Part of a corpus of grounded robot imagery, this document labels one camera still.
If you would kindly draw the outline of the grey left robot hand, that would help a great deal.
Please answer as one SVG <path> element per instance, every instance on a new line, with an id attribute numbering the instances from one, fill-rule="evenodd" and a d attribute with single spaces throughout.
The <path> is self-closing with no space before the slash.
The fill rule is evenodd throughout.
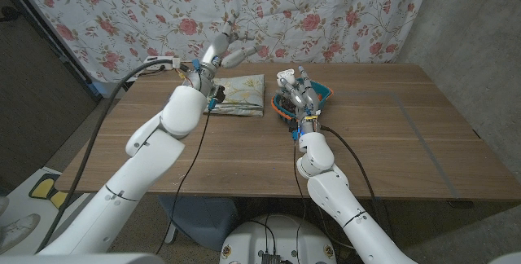
<path id="1" fill-rule="evenodd" d="M 214 87 L 213 79 L 219 68 L 234 68 L 241 64 L 248 56 L 254 55 L 261 50 L 261 46 L 237 49 L 225 55 L 229 45 L 235 41 L 249 41 L 254 37 L 248 32 L 236 32 L 235 21 L 238 16 L 233 14 L 222 26 L 217 36 L 210 41 L 209 46 L 199 59 L 199 69 L 195 68 L 188 72 L 183 81 L 183 86 L 189 86 L 208 96 Z"/>

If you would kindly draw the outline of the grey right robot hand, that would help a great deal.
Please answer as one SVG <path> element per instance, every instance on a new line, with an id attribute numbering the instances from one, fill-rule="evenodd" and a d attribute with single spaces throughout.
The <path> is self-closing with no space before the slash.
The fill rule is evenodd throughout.
<path id="1" fill-rule="evenodd" d="M 304 68 L 299 66 L 298 71 L 302 81 L 297 81 L 295 70 L 290 68 L 277 73 L 277 83 L 280 88 L 278 92 L 296 106 L 296 122 L 302 135 L 317 132 L 320 101 Z"/>

